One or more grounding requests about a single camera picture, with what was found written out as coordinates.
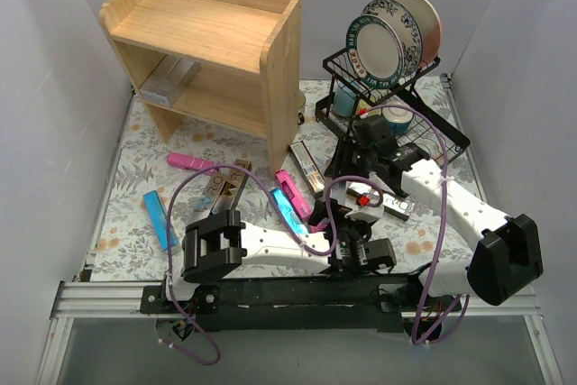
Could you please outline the white toothpaste box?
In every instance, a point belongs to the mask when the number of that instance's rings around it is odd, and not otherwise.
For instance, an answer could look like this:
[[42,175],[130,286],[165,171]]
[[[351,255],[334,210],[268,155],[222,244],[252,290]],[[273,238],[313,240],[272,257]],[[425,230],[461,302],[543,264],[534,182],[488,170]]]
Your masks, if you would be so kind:
[[340,182],[333,186],[331,198],[334,199],[339,207],[346,208],[348,211],[358,210],[358,199],[362,195],[349,187],[349,182]]

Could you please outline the silver Protefix toothpaste box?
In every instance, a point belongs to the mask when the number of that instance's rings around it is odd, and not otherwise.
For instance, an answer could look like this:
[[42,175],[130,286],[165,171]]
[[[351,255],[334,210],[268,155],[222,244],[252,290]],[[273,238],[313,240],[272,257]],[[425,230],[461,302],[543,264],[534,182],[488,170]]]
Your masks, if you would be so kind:
[[159,105],[173,106],[201,65],[193,60],[180,59],[155,88],[153,101]]

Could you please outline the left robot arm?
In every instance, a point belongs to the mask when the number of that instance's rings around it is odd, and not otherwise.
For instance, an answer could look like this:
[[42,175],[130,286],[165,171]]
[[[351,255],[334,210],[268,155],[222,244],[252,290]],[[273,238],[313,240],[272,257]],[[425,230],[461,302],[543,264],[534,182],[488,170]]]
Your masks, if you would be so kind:
[[372,237],[372,226],[382,217],[380,207],[346,206],[330,200],[336,226],[334,251],[326,256],[333,231],[323,200],[315,202],[313,220],[321,230],[301,234],[302,244],[280,230],[266,229],[241,220],[237,210],[207,216],[187,226],[182,242],[182,264],[174,277],[165,278],[160,301],[174,313],[185,311],[196,288],[213,283],[243,265],[272,265],[298,268],[316,275],[348,276],[391,270],[397,264],[391,241]]

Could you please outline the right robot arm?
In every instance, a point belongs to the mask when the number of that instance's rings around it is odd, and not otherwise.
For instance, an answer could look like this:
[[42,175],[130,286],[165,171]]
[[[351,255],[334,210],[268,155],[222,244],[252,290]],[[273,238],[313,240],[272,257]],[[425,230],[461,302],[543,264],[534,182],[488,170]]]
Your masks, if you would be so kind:
[[413,142],[398,144],[385,120],[357,120],[339,138],[327,168],[329,177],[374,173],[401,197],[412,196],[443,219],[469,245],[469,260],[432,260],[408,279],[409,303],[432,308],[443,296],[475,295],[499,306],[543,273],[536,222],[510,216],[450,179],[429,154]]

